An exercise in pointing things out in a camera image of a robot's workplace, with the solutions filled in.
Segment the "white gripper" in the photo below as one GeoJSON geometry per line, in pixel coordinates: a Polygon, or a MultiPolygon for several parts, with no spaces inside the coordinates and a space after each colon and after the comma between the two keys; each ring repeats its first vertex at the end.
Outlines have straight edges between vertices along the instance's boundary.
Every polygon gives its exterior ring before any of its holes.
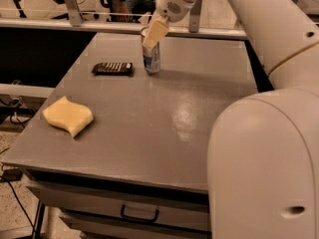
{"type": "Polygon", "coordinates": [[[196,0],[157,0],[157,13],[160,16],[151,20],[143,46],[152,49],[168,33],[167,20],[171,23],[182,20],[195,2],[196,0]]]}

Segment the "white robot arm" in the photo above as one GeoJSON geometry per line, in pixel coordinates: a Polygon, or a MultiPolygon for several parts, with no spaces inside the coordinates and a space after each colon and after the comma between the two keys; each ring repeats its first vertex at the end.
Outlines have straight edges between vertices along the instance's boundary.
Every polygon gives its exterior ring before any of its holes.
{"type": "MultiPolygon", "coordinates": [[[[157,0],[152,47],[196,0],[157,0]]],[[[212,239],[319,239],[318,27],[291,0],[228,0],[269,92],[230,105],[207,151],[212,239]]]]}

